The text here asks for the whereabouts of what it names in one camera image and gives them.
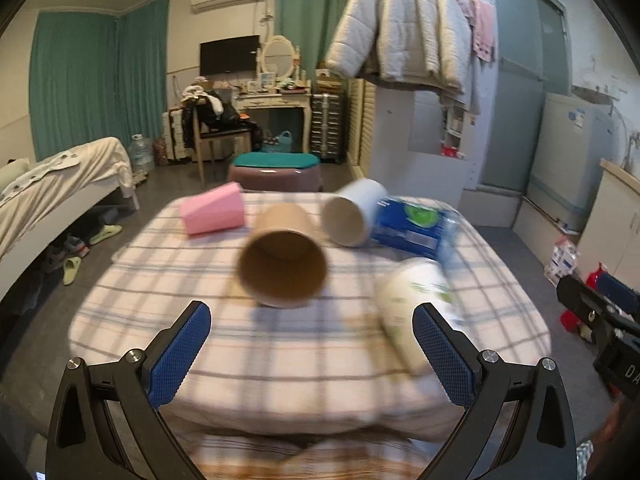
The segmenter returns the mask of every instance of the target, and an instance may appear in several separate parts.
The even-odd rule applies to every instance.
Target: silver bolt
[[[556,369],[556,362],[553,359],[549,359],[548,357],[542,359],[542,365],[549,371]]]
[[[142,350],[138,350],[137,348],[129,350],[124,358],[129,363],[137,363],[142,359]]]
[[[66,362],[66,368],[68,368],[68,370],[75,370],[81,364],[82,364],[82,359],[79,357],[74,357],[72,359],[69,359],[69,361]]]
[[[482,352],[482,359],[488,363],[497,363],[499,358],[498,352],[494,352],[493,350],[485,350]]]

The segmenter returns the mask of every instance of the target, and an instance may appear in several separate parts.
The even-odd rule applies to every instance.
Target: green curtain
[[[113,16],[40,13],[29,84],[31,133],[38,160],[101,137],[123,139],[115,74]]]
[[[118,98],[128,139],[157,139],[166,110],[169,0],[155,0],[118,19]]]
[[[300,46],[302,68],[314,78],[324,59],[347,0],[276,0],[276,34]]]
[[[159,137],[166,109],[169,0],[116,17],[41,12],[31,48],[29,101],[36,158],[102,137],[128,146]]]

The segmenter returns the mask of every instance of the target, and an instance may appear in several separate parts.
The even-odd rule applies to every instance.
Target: gray floor
[[[226,167],[208,164],[209,186],[224,182]],[[324,190],[331,192],[351,180],[346,164],[322,165]],[[140,210],[120,221],[123,231],[92,248],[82,261],[76,282],[60,283],[47,301],[22,316],[0,349],[0,394],[31,417],[33,426],[46,434],[62,370],[71,357],[66,333],[80,304],[111,264],[111,255],[135,237],[167,203],[201,192],[196,166],[156,168],[138,188]],[[542,266],[510,230],[481,228],[538,307],[552,333],[552,356],[559,364],[568,391],[577,438],[604,420],[610,401],[591,363],[593,354],[579,338],[564,332],[558,322],[562,312],[553,286],[542,275]]]

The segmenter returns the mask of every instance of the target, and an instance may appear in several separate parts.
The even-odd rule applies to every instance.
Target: black tv screen
[[[254,72],[260,36],[243,36],[200,44],[200,75]]]

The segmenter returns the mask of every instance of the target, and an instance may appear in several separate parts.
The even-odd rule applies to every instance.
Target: cup
[[[238,259],[242,288],[258,303],[304,306],[321,291],[327,264],[316,226],[300,206],[281,203],[257,218]]]
[[[329,238],[345,247],[365,243],[376,222],[379,202],[386,198],[382,184],[368,178],[351,182],[322,207],[322,228]]]
[[[414,335],[414,310],[431,303],[454,330],[460,330],[462,315],[437,262],[411,258],[378,280],[374,304],[382,313],[382,325],[400,360],[412,374],[423,374],[430,364]]]
[[[189,235],[210,233],[244,225],[242,188],[229,182],[180,204],[180,216]]]

